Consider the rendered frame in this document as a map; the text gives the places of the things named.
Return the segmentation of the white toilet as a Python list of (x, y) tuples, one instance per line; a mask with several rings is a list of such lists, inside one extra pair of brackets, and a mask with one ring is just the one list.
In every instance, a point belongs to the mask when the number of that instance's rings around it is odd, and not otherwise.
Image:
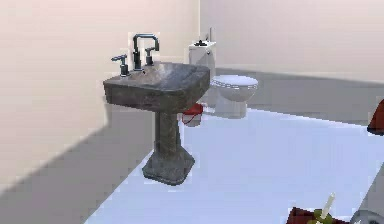
[(238, 74), (216, 74), (216, 45), (211, 39), (212, 30), (204, 39), (188, 46), (188, 62), (206, 66), (210, 70), (210, 88), (199, 103), (208, 113), (229, 119), (242, 119), (247, 113), (247, 101), (255, 94), (258, 81)]

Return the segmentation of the black sink faucet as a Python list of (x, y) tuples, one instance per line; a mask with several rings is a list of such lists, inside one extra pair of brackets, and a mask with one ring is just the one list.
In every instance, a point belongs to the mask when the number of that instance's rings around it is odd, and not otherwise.
[(134, 62), (134, 71), (142, 71), (143, 69), (141, 68), (141, 59), (140, 59), (140, 51), (139, 51), (139, 48), (138, 48), (138, 39), (139, 38), (144, 38), (144, 39), (153, 39), (154, 40), (154, 43), (155, 45), (153, 47), (156, 47), (157, 48), (157, 51), (159, 51), (160, 49), (160, 43), (159, 43), (159, 39), (156, 35), (154, 34), (146, 34), (146, 33), (138, 33), (138, 34), (135, 34), (133, 36), (133, 62)]

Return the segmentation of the dark red tray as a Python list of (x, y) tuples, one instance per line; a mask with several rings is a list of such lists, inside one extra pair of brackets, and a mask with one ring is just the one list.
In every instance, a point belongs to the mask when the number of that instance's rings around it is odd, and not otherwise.
[(298, 207), (293, 207), (289, 213), (286, 224), (350, 224), (347, 221), (336, 219), (328, 214), (324, 219), (321, 218), (322, 210), (315, 209), (307, 211)]

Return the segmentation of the white candle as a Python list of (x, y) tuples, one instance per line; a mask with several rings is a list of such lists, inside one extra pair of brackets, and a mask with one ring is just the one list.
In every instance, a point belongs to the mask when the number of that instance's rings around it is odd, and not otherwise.
[(327, 199), (327, 201), (326, 201), (326, 203), (325, 203), (325, 205), (324, 205), (324, 207), (322, 209), (322, 212), (321, 212), (321, 215), (320, 215), (321, 219), (325, 219), (327, 217), (327, 215), (328, 215), (328, 213), (329, 213), (329, 211), (330, 211), (330, 209), (331, 209), (331, 207), (333, 205), (334, 200), (335, 200), (335, 193), (332, 192), (329, 195), (329, 197), (328, 197), (328, 199)]

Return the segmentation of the dark red cone object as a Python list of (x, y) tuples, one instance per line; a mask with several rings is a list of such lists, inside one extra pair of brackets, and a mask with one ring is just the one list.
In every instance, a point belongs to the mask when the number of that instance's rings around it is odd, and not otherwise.
[(367, 126), (367, 131), (371, 134), (384, 136), (384, 99), (378, 104)]

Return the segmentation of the grey round object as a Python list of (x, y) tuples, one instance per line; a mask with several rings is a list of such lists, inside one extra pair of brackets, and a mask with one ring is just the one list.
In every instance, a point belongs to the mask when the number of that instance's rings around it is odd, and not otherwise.
[(384, 216), (369, 210), (358, 210), (352, 216), (350, 224), (384, 224)]

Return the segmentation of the dark grey pedestal sink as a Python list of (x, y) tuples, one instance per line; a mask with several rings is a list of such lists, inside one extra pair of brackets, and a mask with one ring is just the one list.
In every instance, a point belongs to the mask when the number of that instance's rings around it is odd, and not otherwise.
[(167, 185), (183, 183), (195, 163), (181, 145), (177, 115), (190, 109), (210, 87), (206, 66), (157, 62), (103, 82), (106, 101), (155, 114), (154, 152), (143, 175)]

